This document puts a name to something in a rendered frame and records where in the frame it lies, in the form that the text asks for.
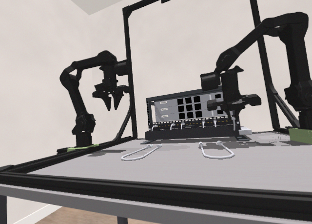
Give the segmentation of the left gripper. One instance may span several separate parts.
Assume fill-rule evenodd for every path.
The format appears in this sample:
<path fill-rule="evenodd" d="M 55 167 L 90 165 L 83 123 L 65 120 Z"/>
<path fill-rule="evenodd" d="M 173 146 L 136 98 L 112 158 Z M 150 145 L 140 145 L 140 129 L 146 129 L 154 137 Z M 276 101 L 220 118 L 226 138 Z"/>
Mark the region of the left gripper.
<path fill-rule="evenodd" d="M 232 122 L 230 111 L 227 108 L 227 104 L 225 104 L 225 102 L 224 102 L 224 96 L 227 93 L 232 94 L 235 92 L 239 92 L 238 90 L 239 90 L 238 85 L 234 86 L 234 87 L 229 87 L 229 88 L 222 87 L 223 101 L 216 102 L 216 99 L 215 100 L 208 100 L 207 101 L 208 111 L 217 110 L 217 106 L 220 106 L 221 111 L 225 111 L 225 113 L 228 115 L 230 121 Z M 261 98 L 257 94 L 250 94 L 250 95 L 248 95 L 248 97 L 249 97 L 249 105 L 251 105 L 251 106 L 261 105 Z M 240 111 L 241 110 L 234 110 L 235 121 L 237 121 L 237 118 L 238 118 Z"/>

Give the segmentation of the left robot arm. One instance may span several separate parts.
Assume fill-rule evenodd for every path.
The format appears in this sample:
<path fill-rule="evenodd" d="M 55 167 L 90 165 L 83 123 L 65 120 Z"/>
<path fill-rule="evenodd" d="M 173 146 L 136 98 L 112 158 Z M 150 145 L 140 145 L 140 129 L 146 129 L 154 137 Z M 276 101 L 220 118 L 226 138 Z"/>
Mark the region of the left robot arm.
<path fill-rule="evenodd" d="M 291 78 L 290 87 L 284 89 L 285 100 L 296 112 L 299 111 L 298 129 L 312 130 L 312 80 L 304 40 L 308 26 L 309 17 L 303 12 L 264 19 L 238 44 L 219 55 L 214 72 L 200 75 L 202 91 L 217 89 L 218 85 L 224 88 L 237 86 L 237 73 L 244 69 L 237 65 L 229 69 L 237 58 L 261 36 L 279 37 L 286 46 Z M 221 73 L 222 71 L 225 72 Z M 224 102 L 229 111 L 241 110 L 244 105 L 249 104 L 249 97 L 241 95 L 240 92 L 227 93 Z"/>

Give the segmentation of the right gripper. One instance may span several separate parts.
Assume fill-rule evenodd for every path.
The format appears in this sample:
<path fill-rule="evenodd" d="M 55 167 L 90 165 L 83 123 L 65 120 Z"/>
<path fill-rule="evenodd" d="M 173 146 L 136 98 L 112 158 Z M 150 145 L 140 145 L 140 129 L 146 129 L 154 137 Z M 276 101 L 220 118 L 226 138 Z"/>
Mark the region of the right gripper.
<path fill-rule="evenodd" d="M 105 79 L 110 79 L 113 83 L 114 88 L 113 89 L 108 88 L 104 91 L 99 91 L 99 92 L 94 91 L 92 93 L 92 96 L 93 96 L 93 98 L 103 99 L 108 111 L 110 111 L 112 97 L 109 97 L 108 95 L 112 94 L 112 96 L 114 98 L 114 108 L 115 108 L 115 110 L 117 110 L 118 105 L 120 103 L 120 100 L 121 100 L 122 96 L 124 96 L 123 92 L 124 93 L 131 93 L 131 89 L 129 86 L 126 86 L 126 85 L 117 86 L 118 80 L 114 76 L 106 76 L 106 77 L 104 77 L 103 80 L 105 80 Z"/>

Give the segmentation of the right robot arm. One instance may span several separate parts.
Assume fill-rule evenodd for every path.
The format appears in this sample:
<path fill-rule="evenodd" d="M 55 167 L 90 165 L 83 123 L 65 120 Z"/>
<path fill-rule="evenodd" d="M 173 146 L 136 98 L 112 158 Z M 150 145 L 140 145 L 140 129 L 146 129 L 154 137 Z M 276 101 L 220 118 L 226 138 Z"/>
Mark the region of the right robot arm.
<path fill-rule="evenodd" d="M 93 67 L 101 66 L 99 69 L 103 71 L 104 77 L 129 75 L 132 72 L 128 60 L 117 61 L 115 55 L 108 50 L 98 53 L 97 56 L 74 61 L 70 66 L 65 68 L 60 75 L 61 84 L 68 90 L 74 109 L 76 111 L 76 125 L 72 130 L 72 134 L 76 135 L 76 146 L 87 147 L 92 144 L 91 133 L 94 131 L 96 120 L 93 114 L 89 114 L 84 105 L 83 99 L 79 92 L 79 80 L 81 79 L 82 71 Z M 76 75 L 70 74 L 72 71 L 77 70 Z M 110 79 L 103 80 L 103 83 L 95 85 L 97 92 L 106 89 L 113 89 L 113 83 Z M 82 132 L 84 131 L 84 132 Z"/>

